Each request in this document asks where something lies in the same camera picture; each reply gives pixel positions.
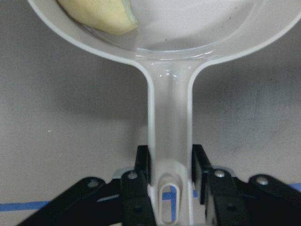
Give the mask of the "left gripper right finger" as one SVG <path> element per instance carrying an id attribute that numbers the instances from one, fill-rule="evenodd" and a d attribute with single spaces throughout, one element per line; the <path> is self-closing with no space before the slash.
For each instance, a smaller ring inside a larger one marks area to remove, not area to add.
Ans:
<path id="1" fill-rule="evenodd" d="M 192 146 L 192 181 L 205 207 L 207 226 L 248 226 L 246 205 L 232 175 L 214 168 L 202 145 Z"/>

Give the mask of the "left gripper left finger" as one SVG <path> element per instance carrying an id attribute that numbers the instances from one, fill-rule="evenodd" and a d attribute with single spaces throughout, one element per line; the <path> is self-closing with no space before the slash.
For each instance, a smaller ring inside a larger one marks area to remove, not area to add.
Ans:
<path id="1" fill-rule="evenodd" d="M 151 155 L 146 145 L 137 148 L 135 165 L 121 176 L 123 226 L 155 226 L 148 185 L 151 181 Z"/>

